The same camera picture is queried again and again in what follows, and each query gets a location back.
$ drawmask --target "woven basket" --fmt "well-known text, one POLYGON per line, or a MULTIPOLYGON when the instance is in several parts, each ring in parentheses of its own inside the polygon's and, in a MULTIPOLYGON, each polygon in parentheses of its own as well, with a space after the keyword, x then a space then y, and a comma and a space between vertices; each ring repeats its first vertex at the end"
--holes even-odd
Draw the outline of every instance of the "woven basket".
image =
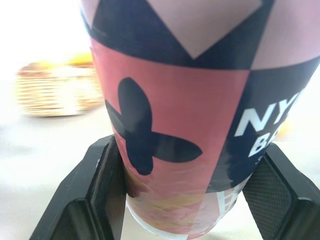
POLYGON ((15 93, 26 115, 79 115, 104 102, 93 64, 48 67, 31 63, 17 74, 15 93))

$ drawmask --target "logo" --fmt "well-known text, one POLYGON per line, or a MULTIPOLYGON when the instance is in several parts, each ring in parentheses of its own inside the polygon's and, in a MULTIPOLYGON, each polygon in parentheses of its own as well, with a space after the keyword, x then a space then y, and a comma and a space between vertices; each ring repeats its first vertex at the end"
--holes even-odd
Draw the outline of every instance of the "logo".
POLYGON ((185 163, 202 154, 202 150, 188 140, 152 131, 149 100, 132 78, 127 77, 120 82, 118 100, 121 113, 107 101, 106 108, 114 129, 125 139, 131 165, 140 175, 152 172, 152 157, 171 163, 185 163))

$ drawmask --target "cup bottom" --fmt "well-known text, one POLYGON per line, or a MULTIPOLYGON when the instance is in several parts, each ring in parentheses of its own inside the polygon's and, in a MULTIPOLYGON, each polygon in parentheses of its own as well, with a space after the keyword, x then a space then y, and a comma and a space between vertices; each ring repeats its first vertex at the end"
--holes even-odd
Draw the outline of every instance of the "cup bottom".
POLYGON ((133 218, 148 232, 157 235, 161 238, 167 239, 167 240, 187 240, 188 235, 187 234, 175 234, 175 233, 170 233, 166 231, 159 230, 145 221, 143 221, 135 212, 134 210, 130 207, 130 205, 127 203, 127 207, 133 216, 133 218))

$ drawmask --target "pink triangle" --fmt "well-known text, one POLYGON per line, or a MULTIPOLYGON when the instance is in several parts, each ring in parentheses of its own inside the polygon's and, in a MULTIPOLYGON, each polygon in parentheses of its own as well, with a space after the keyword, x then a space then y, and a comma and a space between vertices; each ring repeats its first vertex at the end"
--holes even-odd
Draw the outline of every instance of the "pink triangle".
POLYGON ((147 1, 194 59, 261 6, 260 0, 147 1))
POLYGON ((100 0, 81 0, 81 9, 86 22, 92 28, 100 0))
POLYGON ((252 69, 299 64, 320 56, 320 1, 277 0, 252 69))

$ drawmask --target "paper cup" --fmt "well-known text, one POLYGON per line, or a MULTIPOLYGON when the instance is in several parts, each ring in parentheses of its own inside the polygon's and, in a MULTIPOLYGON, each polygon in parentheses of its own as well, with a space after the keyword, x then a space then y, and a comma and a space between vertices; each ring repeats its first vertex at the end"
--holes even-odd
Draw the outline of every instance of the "paper cup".
POLYGON ((82 0, 129 209, 146 229, 194 239, 234 206, 319 64, 319 5, 82 0))

